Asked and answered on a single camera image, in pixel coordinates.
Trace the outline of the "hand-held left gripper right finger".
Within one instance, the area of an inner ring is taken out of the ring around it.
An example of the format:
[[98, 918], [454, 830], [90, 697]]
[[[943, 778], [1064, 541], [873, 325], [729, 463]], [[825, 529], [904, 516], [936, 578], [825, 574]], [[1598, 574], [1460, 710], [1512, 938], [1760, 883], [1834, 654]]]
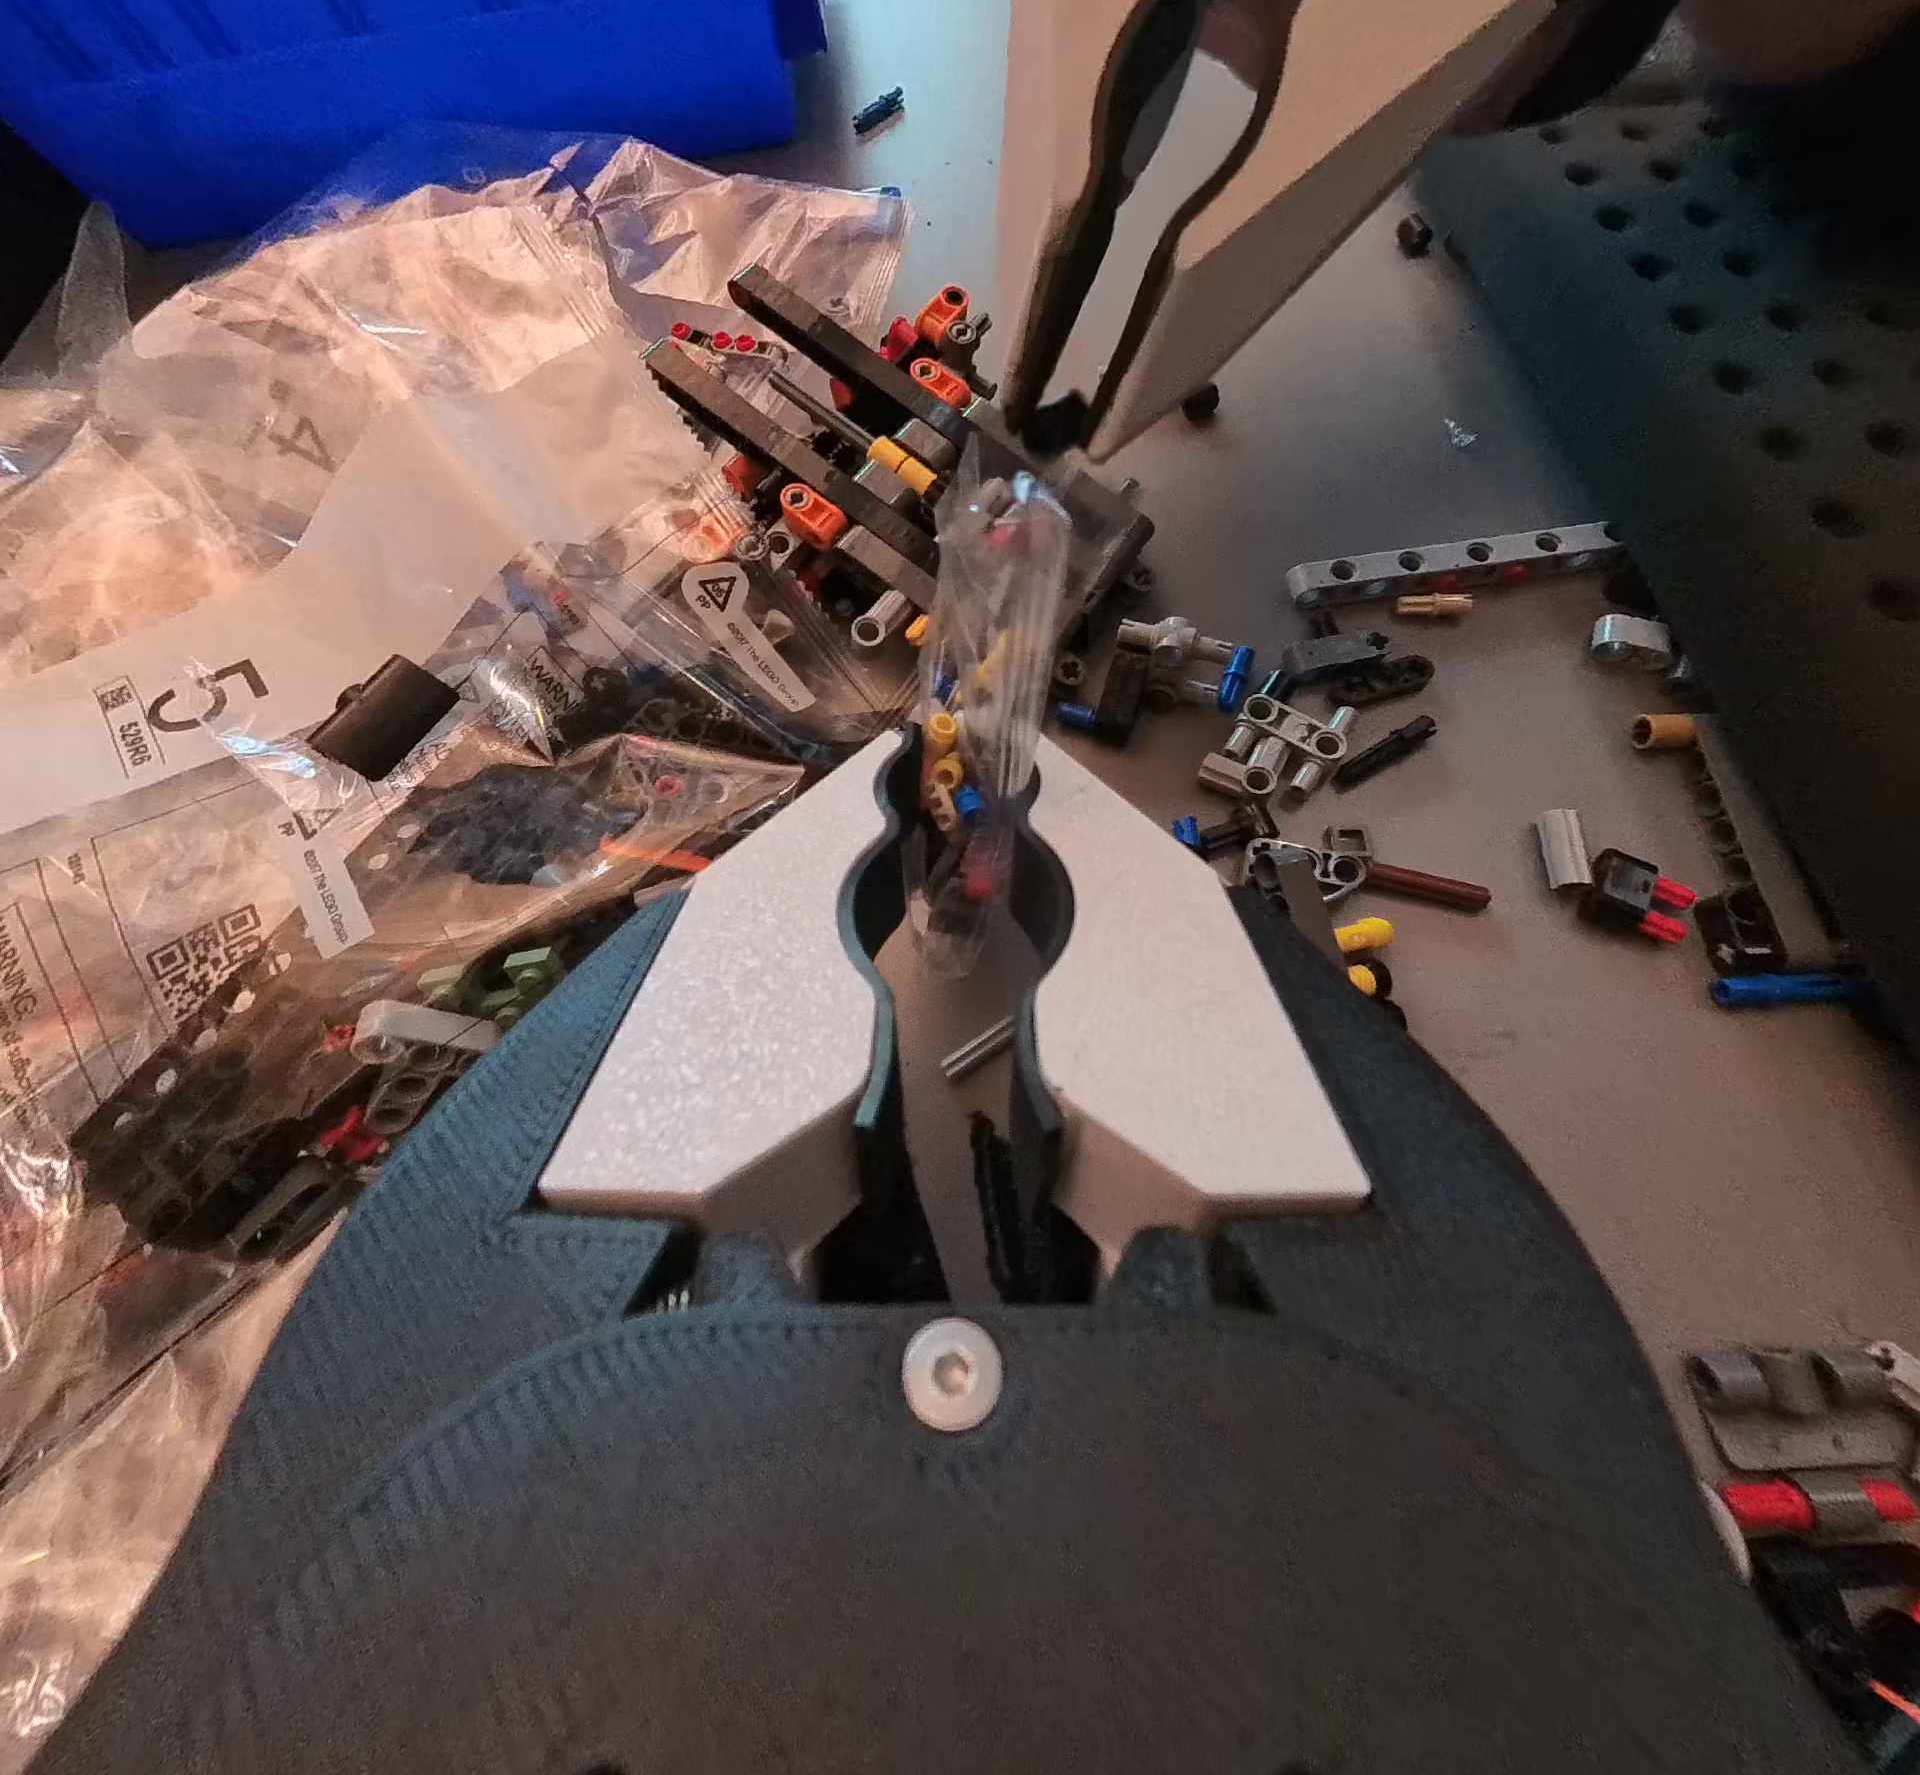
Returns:
[[1372, 1180], [1235, 892], [1053, 737], [1018, 814], [1018, 1136], [1112, 1278], [1138, 1235], [1353, 1216]]

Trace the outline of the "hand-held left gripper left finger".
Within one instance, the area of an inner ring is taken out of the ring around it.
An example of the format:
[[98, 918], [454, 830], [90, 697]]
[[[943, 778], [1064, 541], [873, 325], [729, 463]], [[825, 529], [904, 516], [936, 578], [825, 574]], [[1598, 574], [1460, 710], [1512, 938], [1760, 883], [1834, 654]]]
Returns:
[[565, 1216], [762, 1235], [822, 1284], [919, 1284], [901, 1034], [919, 737], [866, 744], [699, 876], [537, 1185]]

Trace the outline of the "small clear parts bag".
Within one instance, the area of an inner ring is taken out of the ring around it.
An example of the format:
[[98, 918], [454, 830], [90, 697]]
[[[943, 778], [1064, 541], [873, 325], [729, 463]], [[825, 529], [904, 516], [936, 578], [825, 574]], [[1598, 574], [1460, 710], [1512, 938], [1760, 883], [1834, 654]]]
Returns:
[[936, 513], [936, 602], [919, 641], [919, 810], [907, 918], [926, 970], [980, 966], [1015, 882], [1075, 564], [1075, 523], [1033, 470], [964, 474]]

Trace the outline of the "black perforated board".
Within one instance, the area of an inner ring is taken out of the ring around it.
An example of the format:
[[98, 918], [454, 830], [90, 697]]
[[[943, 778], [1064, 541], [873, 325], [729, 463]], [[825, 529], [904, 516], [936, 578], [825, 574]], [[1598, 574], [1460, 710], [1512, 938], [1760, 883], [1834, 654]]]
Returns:
[[1916, 1041], [1919, 252], [1706, 101], [1448, 138], [1420, 198]]

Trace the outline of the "black toy connector piece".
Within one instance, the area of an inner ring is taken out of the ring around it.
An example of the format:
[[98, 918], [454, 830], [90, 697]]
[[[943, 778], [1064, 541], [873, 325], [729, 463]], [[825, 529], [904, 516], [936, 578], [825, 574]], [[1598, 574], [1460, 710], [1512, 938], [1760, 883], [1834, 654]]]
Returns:
[[327, 721], [308, 733], [308, 747], [346, 768], [381, 782], [388, 779], [413, 749], [461, 703], [457, 688], [436, 679], [406, 657], [385, 659], [372, 679], [340, 692]]

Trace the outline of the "long grey toy beam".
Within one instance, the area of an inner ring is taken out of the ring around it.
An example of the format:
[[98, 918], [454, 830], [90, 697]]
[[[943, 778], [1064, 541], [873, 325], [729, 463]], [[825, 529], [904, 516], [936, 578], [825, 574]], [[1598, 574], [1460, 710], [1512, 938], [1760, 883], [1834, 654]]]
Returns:
[[1626, 544], [1612, 523], [1560, 523], [1300, 564], [1286, 572], [1286, 595], [1300, 610], [1339, 610], [1517, 588], [1556, 574], [1612, 572], [1619, 564]]

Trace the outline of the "numbered clear parts bag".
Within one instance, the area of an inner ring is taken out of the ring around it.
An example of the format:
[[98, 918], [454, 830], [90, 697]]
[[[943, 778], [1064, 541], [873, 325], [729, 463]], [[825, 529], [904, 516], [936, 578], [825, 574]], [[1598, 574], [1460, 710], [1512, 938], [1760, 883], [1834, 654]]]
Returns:
[[4, 1245], [274, 1260], [637, 907], [829, 761], [818, 713], [586, 548], [434, 654], [461, 703], [381, 782], [270, 733], [264, 666], [94, 695], [124, 787], [4, 821]]

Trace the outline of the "blue plastic bin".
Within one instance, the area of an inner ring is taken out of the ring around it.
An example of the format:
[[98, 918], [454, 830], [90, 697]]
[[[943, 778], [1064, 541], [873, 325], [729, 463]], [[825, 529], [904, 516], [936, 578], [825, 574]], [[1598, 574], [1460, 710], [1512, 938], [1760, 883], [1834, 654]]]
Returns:
[[822, 0], [4, 0], [4, 125], [173, 247], [420, 122], [776, 146], [825, 48]]

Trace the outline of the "large clear crumpled bag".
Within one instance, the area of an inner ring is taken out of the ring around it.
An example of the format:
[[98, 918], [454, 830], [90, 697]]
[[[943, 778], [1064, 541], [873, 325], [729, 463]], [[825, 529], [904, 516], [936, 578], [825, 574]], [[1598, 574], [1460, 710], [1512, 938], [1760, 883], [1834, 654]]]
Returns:
[[301, 1274], [301, 1257], [146, 1246], [66, 1295], [4, 1371], [4, 1501], [80, 1447], [166, 1356]]

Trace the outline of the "white paper bag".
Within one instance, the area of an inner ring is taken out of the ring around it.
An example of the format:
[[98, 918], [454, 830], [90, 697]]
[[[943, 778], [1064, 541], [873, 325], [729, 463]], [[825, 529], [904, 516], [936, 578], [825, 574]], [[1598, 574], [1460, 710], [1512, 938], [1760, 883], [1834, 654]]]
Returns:
[[4, 1505], [4, 1771], [25, 1773], [174, 1555], [232, 1423], [103, 1423]]

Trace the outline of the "black toy frame assembly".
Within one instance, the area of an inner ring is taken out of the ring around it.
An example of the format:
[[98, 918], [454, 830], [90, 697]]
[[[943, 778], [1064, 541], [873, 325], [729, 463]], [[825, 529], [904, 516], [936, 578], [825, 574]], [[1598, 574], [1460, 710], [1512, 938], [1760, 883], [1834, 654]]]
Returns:
[[836, 311], [772, 267], [742, 267], [717, 311], [694, 311], [649, 344], [645, 365], [683, 422], [722, 454], [727, 482], [774, 564], [798, 572], [842, 619], [866, 606], [901, 638], [933, 602], [936, 510], [961, 479], [1030, 474], [1064, 505], [1072, 536], [1061, 644], [1091, 650], [1155, 572], [1137, 485], [1072, 463], [1036, 463], [998, 415], [981, 373], [994, 316], [949, 284], [864, 340]]

